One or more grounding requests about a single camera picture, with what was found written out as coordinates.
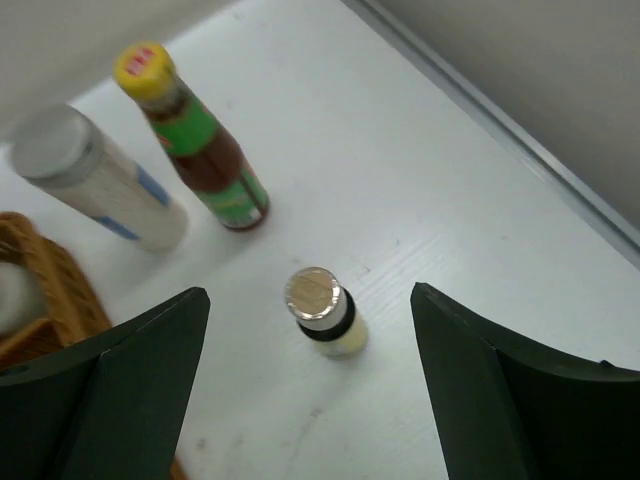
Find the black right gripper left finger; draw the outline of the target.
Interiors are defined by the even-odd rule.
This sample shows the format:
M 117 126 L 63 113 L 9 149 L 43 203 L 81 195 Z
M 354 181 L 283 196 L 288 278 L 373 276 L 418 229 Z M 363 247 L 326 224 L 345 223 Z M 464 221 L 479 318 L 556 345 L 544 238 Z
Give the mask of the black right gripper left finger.
M 4 479 L 167 479 L 210 300 L 189 288 L 1 373 Z

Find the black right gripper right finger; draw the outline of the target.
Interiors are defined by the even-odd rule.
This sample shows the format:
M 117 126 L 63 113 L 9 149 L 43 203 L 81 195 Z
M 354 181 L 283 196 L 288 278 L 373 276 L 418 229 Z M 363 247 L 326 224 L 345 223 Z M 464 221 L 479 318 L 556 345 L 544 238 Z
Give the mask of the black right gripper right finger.
M 426 283 L 411 310 L 449 478 L 638 478 L 637 371 L 548 347 Z

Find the small yellow bottle gold cap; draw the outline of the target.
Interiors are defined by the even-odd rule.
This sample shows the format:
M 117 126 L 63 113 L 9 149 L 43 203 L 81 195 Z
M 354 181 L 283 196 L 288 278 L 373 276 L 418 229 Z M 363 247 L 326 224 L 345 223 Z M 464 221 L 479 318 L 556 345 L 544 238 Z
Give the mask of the small yellow bottle gold cap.
M 366 323 L 351 293 L 329 270 L 298 270 L 288 279 L 284 298 L 299 329 L 322 355 L 347 358 L 366 347 Z

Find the tall white silver-capped shaker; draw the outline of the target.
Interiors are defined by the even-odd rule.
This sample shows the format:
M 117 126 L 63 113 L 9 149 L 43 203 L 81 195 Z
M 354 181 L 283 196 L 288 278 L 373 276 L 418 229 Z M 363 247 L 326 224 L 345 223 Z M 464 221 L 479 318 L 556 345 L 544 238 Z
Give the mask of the tall white silver-capped shaker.
M 86 115 L 52 105 L 10 138 L 13 170 L 31 185 L 150 251 L 177 247 L 184 208 Z

